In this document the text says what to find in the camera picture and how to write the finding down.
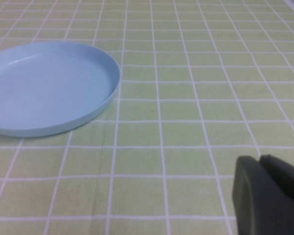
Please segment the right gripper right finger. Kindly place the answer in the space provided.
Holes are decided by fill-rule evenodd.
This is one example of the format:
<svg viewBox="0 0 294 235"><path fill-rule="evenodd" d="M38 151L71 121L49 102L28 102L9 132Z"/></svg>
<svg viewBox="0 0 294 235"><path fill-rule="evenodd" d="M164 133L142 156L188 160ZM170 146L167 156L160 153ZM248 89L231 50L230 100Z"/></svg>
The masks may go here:
<svg viewBox="0 0 294 235"><path fill-rule="evenodd" d="M260 164L279 188L294 200L294 166L273 155L262 155Z"/></svg>

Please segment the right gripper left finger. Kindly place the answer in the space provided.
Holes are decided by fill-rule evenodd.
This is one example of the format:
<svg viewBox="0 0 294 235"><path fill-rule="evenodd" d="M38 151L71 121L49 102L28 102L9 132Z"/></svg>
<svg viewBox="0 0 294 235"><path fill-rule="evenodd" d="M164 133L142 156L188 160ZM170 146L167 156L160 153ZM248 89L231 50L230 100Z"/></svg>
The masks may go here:
<svg viewBox="0 0 294 235"><path fill-rule="evenodd" d="M236 161L232 200L240 235L294 235L294 200L251 156Z"/></svg>

